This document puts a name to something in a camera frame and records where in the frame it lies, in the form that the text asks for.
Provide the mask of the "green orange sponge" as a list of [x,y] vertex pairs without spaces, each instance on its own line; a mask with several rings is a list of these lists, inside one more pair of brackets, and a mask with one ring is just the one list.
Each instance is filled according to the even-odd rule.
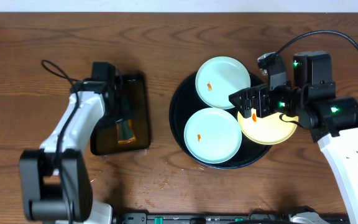
[[118,144],[129,144],[135,142],[136,137],[132,125],[132,120],[125,120],[117,125]]

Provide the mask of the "yellow plate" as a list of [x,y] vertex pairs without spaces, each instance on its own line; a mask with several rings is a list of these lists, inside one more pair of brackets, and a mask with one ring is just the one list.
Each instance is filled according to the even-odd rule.
[[237,120],[242,133],[251,141],[274,145],[284,142],[295,132],[298,127],[294,122],[299,118],[289,117],[282,113],[274,113],[270,116],[259,118],[256,116],[256,110],[252,109],[251,117],[244,118],[240,112],[237,113]]

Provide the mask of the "light blue plate bottom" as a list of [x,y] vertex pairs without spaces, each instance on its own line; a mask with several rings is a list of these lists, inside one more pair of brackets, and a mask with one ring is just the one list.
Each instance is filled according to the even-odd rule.
[[194,113],[186,122],[183,137],[191,155],[208,164],[228,161],[242,143],[237,119],[217,108],[204,108]]

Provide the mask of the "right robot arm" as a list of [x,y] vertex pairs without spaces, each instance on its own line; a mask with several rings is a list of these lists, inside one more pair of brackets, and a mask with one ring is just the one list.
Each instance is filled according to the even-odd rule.
[[334,173],[349,221],[358,223],[358,102],[336,97],[331,56],[324,51],[295,54],[293,85],[280,56],[264,54],[258,66],[268,83],[239,90],[229,101],[244,118],[252,110],[260,118],[274,113],[298,117],[296,124],[310,131]]

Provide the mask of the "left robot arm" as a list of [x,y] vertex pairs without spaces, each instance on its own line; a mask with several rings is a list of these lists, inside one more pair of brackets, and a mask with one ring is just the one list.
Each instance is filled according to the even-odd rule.
[[51,135],[19,159],[24,216],[42,223],[113,223],[113,207],[93,198],[85,149],[95,129],[124,121],[124,83],[109,62],[94,62],[91,76],[77,80],[42,60],[46,71],[66,79],[69,103]]

